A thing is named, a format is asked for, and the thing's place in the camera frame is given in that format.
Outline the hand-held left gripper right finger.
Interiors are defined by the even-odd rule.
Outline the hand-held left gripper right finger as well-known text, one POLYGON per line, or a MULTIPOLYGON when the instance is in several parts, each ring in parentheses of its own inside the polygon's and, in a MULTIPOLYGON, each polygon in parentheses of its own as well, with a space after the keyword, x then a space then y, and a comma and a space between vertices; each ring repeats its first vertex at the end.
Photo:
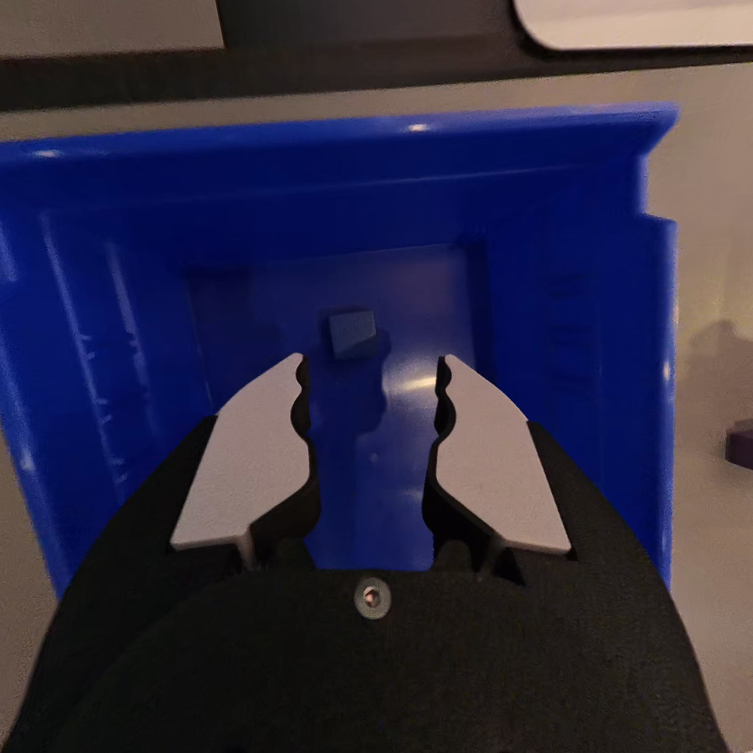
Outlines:
POLYGON ((422 499, 434 566, 452 542, 465 548, 471 569, 494 569, 510 550, 570 554, 571 541, 522 410, 455 355, 440 357, 435 387, 437 437, 422 499))

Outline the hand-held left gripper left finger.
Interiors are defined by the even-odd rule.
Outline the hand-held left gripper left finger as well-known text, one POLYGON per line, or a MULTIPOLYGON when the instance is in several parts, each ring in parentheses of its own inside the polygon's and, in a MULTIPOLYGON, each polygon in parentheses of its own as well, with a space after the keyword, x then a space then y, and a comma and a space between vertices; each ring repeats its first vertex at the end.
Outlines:
POLYGON ((293 353, 241 388, 218 412, 170 545, 231 544, 245 563, 305 538, 322 504, 308 436, 309 369, 293 353))

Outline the dark blue wooden cube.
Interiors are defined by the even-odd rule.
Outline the dark blue wooden cube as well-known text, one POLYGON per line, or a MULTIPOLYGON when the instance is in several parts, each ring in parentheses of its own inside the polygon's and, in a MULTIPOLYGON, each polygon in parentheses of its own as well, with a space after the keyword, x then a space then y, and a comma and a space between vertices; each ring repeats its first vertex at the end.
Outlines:
POLYGON ((370 309, 351 309, 328 315, 327 333, 336 361, 370 358, 379 352, 376 319, 370 309))

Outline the purple wooden cube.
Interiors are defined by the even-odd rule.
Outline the purple wooden cube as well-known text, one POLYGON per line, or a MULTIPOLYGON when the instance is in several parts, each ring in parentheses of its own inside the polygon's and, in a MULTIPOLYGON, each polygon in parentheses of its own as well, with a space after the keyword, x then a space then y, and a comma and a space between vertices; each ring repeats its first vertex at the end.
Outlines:
POLYGON ((752 470, 752 419, 735 422, 728 430, 724 457, 738 467, 752 470))

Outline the blue plastic storage bin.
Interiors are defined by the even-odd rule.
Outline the blue plastic storage bin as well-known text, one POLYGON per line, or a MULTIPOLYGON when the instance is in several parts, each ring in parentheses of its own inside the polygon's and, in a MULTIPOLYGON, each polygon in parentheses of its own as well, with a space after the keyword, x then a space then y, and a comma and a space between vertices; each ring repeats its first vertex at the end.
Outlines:
POLYGON ((2 144, 2 426, 54 593, 173 448, 308 357, 327 568, 425 569, 438 358, 540 422, 671 579, 665 103, 2 144), (379 352, 334 360, 327 316, 379 352))

